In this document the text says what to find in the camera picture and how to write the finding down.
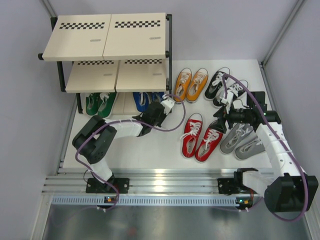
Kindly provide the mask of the blue canvas sneaker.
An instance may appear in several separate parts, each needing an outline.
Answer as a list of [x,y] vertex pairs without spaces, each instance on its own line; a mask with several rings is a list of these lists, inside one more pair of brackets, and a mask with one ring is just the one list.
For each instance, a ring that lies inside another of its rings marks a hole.
[[141,113],[145,112],[152,101],[150,93],[133,92],[132,95],[136,105],[136,109]]
[[165,92],[152,92],[151,93],[151,100],[152,102],[162,102],[164,100]]

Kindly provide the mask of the green canvas sneaker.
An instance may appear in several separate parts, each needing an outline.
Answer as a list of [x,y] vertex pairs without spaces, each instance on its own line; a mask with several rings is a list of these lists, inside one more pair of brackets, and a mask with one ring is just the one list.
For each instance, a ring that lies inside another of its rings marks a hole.
[[85,96],[85,112],[93,116],[98,112],[100,104],[100,94],[97,92],[87,93]]
[[98,108],[98,115],[102,118],[108,118],[112,113],[115,101],[117,99],[117,92],[102,92],[99,94],[100,106]]

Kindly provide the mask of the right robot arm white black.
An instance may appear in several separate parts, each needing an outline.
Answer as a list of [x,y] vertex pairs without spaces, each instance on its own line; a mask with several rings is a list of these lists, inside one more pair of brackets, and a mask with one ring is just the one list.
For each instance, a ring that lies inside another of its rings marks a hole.
[[278,113],[267,108],[265,92],[250,92],[247,108],[235,108],[233,96],[229,92],[214,114],[216,130],[226,133],[234,124],[250,125],[265,149],[274,177],[270,180],[256,168],[239,168],[233,174],[235,190],[245,193],[251,189],[261,195],[271,213],[307,212],[319,182],[314,175],[307,175],[295,160]]

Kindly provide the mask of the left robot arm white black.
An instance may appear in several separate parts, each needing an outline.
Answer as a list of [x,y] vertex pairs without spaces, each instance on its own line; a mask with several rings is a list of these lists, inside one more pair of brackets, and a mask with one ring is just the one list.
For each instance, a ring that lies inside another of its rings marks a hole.
[[147,110],[130,119],[106,121],[93,116],[72,140],[76,160],[83,164],[92,177],[87,180],[87,194],[127,193],[127,178],[116,178],[107,164],[105,155],[113,140],[126,137],[142,137],[152,128],[161,127],[172,111],[174,101],[169,98],[152,102]]

